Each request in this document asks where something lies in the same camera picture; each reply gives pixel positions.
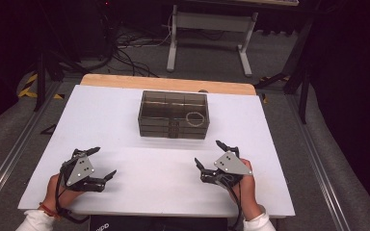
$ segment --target white table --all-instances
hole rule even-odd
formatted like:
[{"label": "white table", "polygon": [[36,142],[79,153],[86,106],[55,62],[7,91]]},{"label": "white table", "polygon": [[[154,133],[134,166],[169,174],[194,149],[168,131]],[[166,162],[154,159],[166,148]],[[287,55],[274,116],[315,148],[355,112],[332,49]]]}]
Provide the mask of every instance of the white table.
[{"label": "white table", "polygon": [[220,140],[251,160],[256,197],[272,217],[294,208],[258,96],[208,93],[210,125],[205,140],[143,138],[138,113],[143,90],[76,86],[18,209],[36,209],[49,177],[80,150],[100,146],[90,160],[92,177],[115,177],[103,192],[87,192],[70,209],[79,214],[235,217],[223,188],[201,183],[194,158],[206,168],[224,152]]}]

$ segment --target tripod leg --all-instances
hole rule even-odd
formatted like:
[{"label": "tripod leg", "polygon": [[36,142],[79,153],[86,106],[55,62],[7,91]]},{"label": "tripod leg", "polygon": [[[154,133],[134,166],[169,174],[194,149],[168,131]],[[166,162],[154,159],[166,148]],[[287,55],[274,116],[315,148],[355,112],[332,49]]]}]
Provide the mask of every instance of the tripod leg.
[{"label": "tripod leg", "polygon": [[44,54],[40,53],[38,56],[38,98],[37,98],[36,106],[34,109],[35,112],[37,112],[40,106],[44,103],[45,95],[46,95],[46,88],[45,88],[46,68],[44,66],[44,59],[45,59]]},{"label": "tripod leg", "polygon": [[71,68],[73,68],[73,69],[75,69],[75,70],[77,70],[77,71],[79,71],[80,73],[82,73],[82,74],[89,74],[90,72],[86,69],[86,68],[84,68],[83,66],[81,66],[81,65],[79,65],[79,64],[77,64],[77,63],[75,63],[75,62],[73,62],[73,61],[70,61],[70,60],[68,60],[67,58],[65,58],[65,57],[63,57],[63,56],[61,56],[60,54],[58,54],[58,53],[56,53],[56,52],[54,52],[54,51],[48,51],[48,54],[50,54],[50,56],[53,56],[55,59],[56,59],[56,61],[59,61],[59,62],[63,62],[63,63],[65,63],[65,64],[67,64],[68,66],[70,66]]},{"label": "tripod leg", "polygon": [[268,80],[262,81],[262,82],[260,82],[260,83],[258,83],[256,85],[254,85],[254,87],[256,89],[263,89],[264,87],[267,87],[267,86],[273,84],[274,82],[283,79],[286,76],[287,76],[286,74],[279,73],[279,74],[273,76],[272,78],[270,78]]},{"label": "tripod leg", "polygon": [[299,86],[303,83],[305,76],[305,68],[299,65],[293,74],[290,75],[289,81],[284,85],[283,91],[285,94],[294,94]]}]

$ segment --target transparent box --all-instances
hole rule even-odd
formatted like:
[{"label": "transparent box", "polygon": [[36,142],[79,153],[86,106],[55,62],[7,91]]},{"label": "transparent box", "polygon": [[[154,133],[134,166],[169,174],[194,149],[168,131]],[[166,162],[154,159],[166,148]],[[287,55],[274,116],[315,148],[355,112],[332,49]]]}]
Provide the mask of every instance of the transparent box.
[{"label": "transparent box", "polygon": [[140,135],[203,140],[209,127],[206,94],[144,90]]}]

